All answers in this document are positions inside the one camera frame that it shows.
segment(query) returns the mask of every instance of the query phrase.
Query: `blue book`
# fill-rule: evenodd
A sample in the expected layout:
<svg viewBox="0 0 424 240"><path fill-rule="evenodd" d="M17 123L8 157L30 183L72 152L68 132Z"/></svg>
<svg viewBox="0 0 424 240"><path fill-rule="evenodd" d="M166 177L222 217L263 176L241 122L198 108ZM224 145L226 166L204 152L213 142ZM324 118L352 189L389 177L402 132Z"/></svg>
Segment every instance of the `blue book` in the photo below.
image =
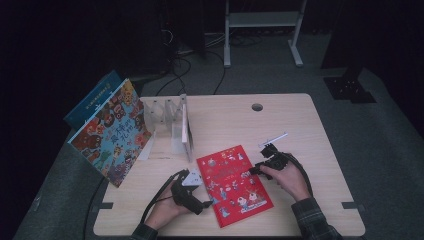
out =
<svg viewBox="0 0 424 240"><path fill-rule="evenodd" d="M68 143L119 187L152 134L146 129L143 103L129 79L107 96Z"/></svg>
<svg viewBox="0 0 424 240"><path fill-rule="evenodd" d="M102 105L106 99L109 98L111 92L121 83L122 79L115 70L108 73L100 80L94 89L65 116L65 122L75 131L80 129L94 114L97 110L96 108Z"/></svg>

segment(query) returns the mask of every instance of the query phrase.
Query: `children's book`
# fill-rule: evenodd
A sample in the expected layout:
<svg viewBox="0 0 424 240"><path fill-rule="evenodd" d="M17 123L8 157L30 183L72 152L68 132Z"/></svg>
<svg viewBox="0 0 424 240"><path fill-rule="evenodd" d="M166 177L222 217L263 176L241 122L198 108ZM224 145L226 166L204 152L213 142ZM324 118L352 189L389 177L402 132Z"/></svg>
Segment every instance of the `children's book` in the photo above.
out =
<svg viewBox="0 0 424 240"><path fill-rule="evenodd" d="M122 79L114 70L104 76L90 93L75 106L64 118L65 122L77 131L96 112L120 84Z"/></svg>
<svg viewBox="0 0 424 240"><path fill-rule="evenodd" d="M274 205L241 145L197 159L219 226L225 227Z"/></svg>
<svg viewBox="0 0 424 240"><path fill-rule="evenodd" d="M68 143L119 187L151 135L144 122L143 103L126 79Z"/></svg>

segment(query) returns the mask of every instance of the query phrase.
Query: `gray carpet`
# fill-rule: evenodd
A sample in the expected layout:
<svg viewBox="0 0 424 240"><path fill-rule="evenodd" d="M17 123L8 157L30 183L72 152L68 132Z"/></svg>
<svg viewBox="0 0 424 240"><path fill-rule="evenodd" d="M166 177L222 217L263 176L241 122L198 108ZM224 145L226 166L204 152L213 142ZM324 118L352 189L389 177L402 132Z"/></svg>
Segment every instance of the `gray carpet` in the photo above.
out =
<svg viewBox="0 0 424 240"><path fill-rule="evenodd" d="M308 93L353 198L361 206L366 227L364 238L422 239L424 141L421 136L390 97L381 79L366 69L359 81L377 103L333 100L323 77L340 76L344 69L320 69L330 35L300 35L302 68L295 66L287 39L287 36L263 37L262 42L250 47L232 47L232 67L225 69L216 94ZM222 46L208 51L223 54ZM188 96L213 94L224 73L220 58L207 53L206 58L189 55L184 59L191 64L189 72L181 77L184 89L175 80L159 95L179 95L184 91ZM184 60L175 61L177 74L184 73L188 66ZM174 78L168 74L146 83L140 91L144 96L154 96ZM97 189L101 180L78 153L64 144L40 189L39 205L30 209L15 239L96 239L90 230L94 222L92 213L87 213L90 203L102 198L104 184Z"/></svg>

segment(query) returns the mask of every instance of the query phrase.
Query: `sleeve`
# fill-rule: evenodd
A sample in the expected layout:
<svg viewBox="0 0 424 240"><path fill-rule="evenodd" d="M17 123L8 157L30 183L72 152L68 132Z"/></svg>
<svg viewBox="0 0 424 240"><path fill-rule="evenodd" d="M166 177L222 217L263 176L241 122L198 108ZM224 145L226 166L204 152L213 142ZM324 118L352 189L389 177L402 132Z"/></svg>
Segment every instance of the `sleeve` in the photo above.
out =
<svg viewBox="0 0 424 240"><path fill-rule="evenodd" d="M315 198L307 198L292 206L303 239L343 239L337 230L328 225Z"/></svg>
<svg viewBox="0 0 424 240"><path fill-rule="evenodd" d="M154 240L157 235L158 231L144 223L140 223L131 235L130 240Z"/></svg>

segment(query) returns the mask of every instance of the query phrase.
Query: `red book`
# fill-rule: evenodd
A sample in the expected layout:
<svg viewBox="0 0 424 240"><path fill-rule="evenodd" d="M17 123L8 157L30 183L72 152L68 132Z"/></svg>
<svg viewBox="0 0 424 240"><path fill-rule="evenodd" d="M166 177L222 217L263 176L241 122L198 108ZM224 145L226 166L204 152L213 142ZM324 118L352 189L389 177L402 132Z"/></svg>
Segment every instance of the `red book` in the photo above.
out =
<svg viewBox="0 0 424 240"><path fill-rule="evenodd" d="M197 159L219 226L225 227L272 208L259 177L241 145Z"/></svg>

